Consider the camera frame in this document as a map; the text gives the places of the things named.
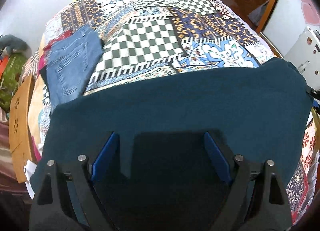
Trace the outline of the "grey plush toy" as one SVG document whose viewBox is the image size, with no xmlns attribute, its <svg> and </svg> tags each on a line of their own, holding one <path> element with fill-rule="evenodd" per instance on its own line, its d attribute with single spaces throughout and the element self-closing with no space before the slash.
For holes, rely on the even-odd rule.
<svg viewBox="0 0 320 231">
<path fill-rule="evenodd" d="M 28 45 L 25 41 L 10 34 L 1 36 L 0 44 L 1 50 L 5 50 L 9 55 L 11 55 L 13 52 L 23 52 L 28 48 Z"/>
</svg>

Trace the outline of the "dark teal sweatpants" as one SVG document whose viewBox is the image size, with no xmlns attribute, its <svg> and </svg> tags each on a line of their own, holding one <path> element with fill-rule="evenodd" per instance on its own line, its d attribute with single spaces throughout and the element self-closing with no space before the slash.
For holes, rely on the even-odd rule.
<svg viewBox="0 0 320 231">
<path fill-rule="evenodd" d="M 114 86 L 57 106 L 42 159 L 76 161 L 106 134 L 119 158 L 96 189 L 120 230 L 208 230 L 227 195 L 204 148 L 218 143 L 253 162 L 272 159 L 284 183 L 298 165 L 313 99 L 291 63 L 214 68 Z"/>
</svg>

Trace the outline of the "wooden lap desk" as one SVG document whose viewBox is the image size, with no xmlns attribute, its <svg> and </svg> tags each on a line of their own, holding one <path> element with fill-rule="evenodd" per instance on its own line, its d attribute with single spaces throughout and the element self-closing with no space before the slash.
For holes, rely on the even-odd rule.
<svg viewBox="0 0 320 231">
<path fill-rule="evenodd" d="M 18 183 L 27 181 L 23 168 L 27 161 L 37 162 L 28 127 L 28 112 L 34 85 L 34 78 L 31 75 L 27 76 L 10 103 L 9 144 L 12 165 Z"/>
</svg>

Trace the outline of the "green patterned storage bag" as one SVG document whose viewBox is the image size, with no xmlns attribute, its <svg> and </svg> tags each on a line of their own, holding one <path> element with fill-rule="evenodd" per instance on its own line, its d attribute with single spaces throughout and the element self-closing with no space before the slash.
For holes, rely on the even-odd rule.
<svg viewBox="0 0 320 231">
<path fill-rule="evenodd" d="M 1 108 L 9 112 L 10 103 L 17 91 L 22 67 L 27 58 L 22 53 L 5 56 L 1 61 Z"/>
</svg>

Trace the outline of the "folded blue jeans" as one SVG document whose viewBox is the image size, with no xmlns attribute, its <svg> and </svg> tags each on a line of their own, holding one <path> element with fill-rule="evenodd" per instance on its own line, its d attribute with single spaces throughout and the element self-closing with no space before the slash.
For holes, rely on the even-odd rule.
<svg viewBox="0 0 320 231">
<path fill-rule="evenodd" d="M 52 109 L 84 93 L 102 55 L 101 39 L 89 24 L 52 45 L 46 67 Z"/>
</svg>

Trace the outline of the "cream floral blanket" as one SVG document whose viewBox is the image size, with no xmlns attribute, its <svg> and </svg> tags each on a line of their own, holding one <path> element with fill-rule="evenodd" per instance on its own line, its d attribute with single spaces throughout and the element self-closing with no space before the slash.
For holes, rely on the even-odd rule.
<svg viewBox="0 0 320 231">
<path fill-rule="evenodd" d="M 41 143 L 39 120 L 40 113 L 43 109 L 44 88 L 43 78 L 39 74 L 39 61 L 40 56 L 39 51 L 37 50 L 25 65 L 25 72 L 27 72 L 27 75 L 32 75 L 33 79 L 35 80 L 28 112 L 28 126 L 31 136 L 33 137 L 34 143 L 37 147 Z"/>
</svg>

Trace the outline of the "striped maroon curtain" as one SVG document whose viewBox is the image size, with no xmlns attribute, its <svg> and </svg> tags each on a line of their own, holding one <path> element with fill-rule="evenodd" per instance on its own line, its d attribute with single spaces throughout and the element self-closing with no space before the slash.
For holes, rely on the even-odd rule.
<svg viewBox="0 0 320 231">
<path fill-rule="evenodd" d="M 9 127 L 1 123 L 0 131 L 0 184 L 1 191 L 13 194 L 27 193 L 25 184 L 18 183 L 9 147 Z"/>
</svg>

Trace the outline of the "patchwork patterned bedspread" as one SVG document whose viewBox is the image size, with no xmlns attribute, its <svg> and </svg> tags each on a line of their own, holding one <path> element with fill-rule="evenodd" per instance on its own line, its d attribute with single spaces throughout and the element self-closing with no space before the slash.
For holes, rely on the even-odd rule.
<svg viewBox="0 0 320 231">
<path fill-rule="evenodd" d="M 186 72 L 256 68 L 278 58 L 218 0 L 85 1 L 79 10 L 62 13 L 63 28 L 74 34 L 89 24 L 103 45 L 81 96 Z M 283 184 L 292 216 L 296 189 L 304 186 L 300 159 L 290 181 Z"/>
</svg>

